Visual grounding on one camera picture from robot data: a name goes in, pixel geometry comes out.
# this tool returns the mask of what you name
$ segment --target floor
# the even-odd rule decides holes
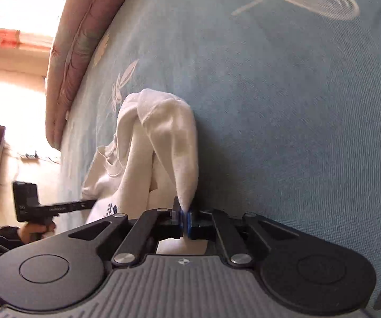
[[[60,153],[45,137],[44,78],[0,71],[0,125],[6,126],[7,148],[0,169],[0,226],[18,226],[12,200],[12,180],[37,184],[42,204],[56,202]],[[37,152],[45,160],[23,162],[18,154]]]

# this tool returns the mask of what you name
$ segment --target blue bedsheet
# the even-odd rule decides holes
[[[80,197],[121,101],[184,98],[195,201],[257,211],[366,256],[381,289],[381,0],[126,0],[94,54],[62,144],[60,199]],[[65,216],[62,229],[81,225]]]

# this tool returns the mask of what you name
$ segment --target pink quilt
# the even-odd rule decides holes
[[[46,138],[60,149],[66,113],[99,41],[125,0],[66,0],[49,58]]]

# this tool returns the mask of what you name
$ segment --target silver screw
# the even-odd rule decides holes
[[[235,264],[248,264],[252,261],[252,257],[248,254],[234,254],[230,260]]]
[[[132,254],[118,254],[114,256],[114,260],[119,264],[132,263],[135,260],[135,256]]]

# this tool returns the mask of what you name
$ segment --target white logo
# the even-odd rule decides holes
[[[179,263],[181,265],[188,265],[190,263],[190,260],[186,259],[186,258],[182,258],[182,259],[179,259],[179,261],[177,263]]]

